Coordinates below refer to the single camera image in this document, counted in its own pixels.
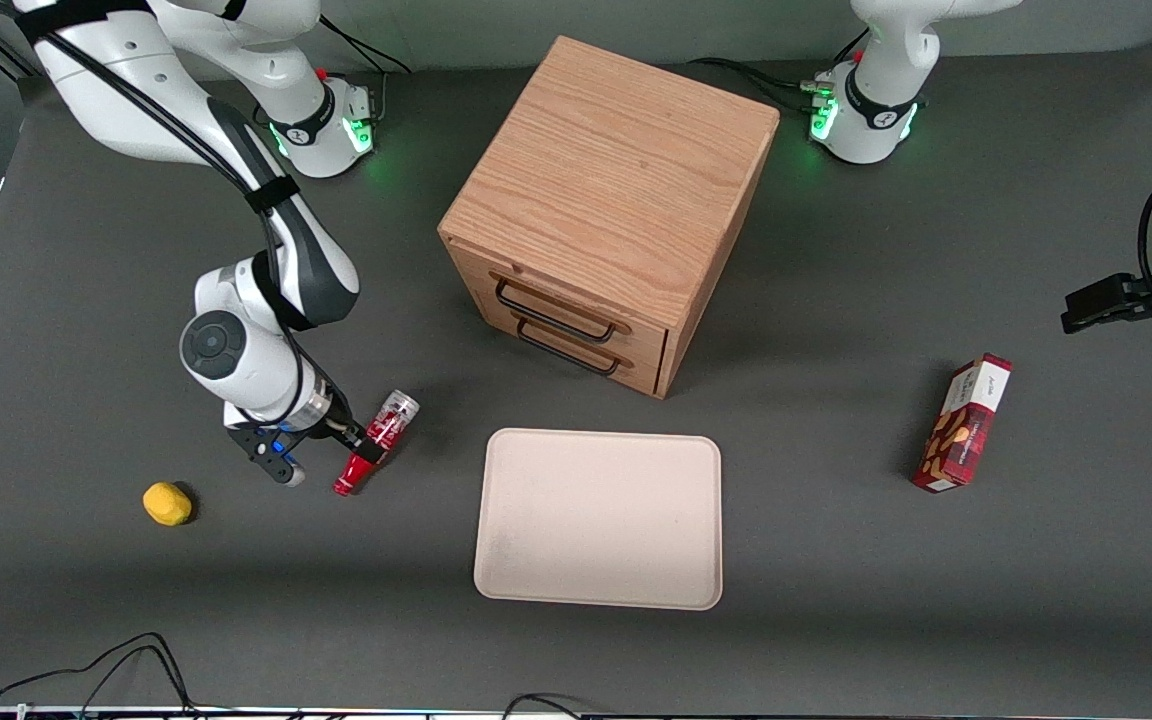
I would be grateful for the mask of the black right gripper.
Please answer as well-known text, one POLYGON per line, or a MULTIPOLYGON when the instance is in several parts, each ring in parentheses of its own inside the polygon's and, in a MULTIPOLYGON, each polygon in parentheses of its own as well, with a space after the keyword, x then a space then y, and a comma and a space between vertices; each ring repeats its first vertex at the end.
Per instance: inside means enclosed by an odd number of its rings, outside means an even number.
POLYGON ((329 407, 323 418, 317 423, 317 437, 319 439, 334 439, 340 445, 351 447, 351 455, 347 461, 348 468, 376 468, 381 464, 388 455, 388 447, 379 445, 379 437, 382 427, 378 427, 374 420, 370 423, 358 423, 349 407, 348 397, 338 388, 329 386, 329 407))

